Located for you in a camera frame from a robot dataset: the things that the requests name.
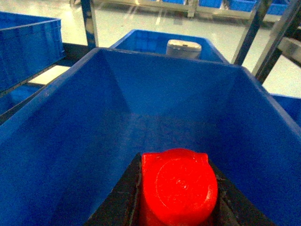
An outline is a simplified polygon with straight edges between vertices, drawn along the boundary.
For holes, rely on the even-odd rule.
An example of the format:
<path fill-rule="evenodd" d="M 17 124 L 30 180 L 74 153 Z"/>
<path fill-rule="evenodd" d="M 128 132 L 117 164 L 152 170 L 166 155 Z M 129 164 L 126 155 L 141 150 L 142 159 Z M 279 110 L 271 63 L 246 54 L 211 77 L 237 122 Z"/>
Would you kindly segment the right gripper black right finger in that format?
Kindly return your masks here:
<path fill-rule="evenodd" d="M 214 226 L 274 226 L 275 223 L 252 202 L 210 160 L 218 185 L 218 198 L 212 212 Z"/>

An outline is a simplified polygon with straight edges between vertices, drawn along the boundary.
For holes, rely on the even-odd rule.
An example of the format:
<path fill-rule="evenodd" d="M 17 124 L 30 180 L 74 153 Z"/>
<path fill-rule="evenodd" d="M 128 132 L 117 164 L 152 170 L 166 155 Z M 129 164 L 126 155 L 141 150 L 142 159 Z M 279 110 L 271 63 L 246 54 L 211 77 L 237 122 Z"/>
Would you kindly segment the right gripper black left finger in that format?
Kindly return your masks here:
<path fill-rule="evenodd" d="M 137 226 L 142 181 L 142 155 L 136 154 L 107 198 L 84 223 L 86 226 Z"/>

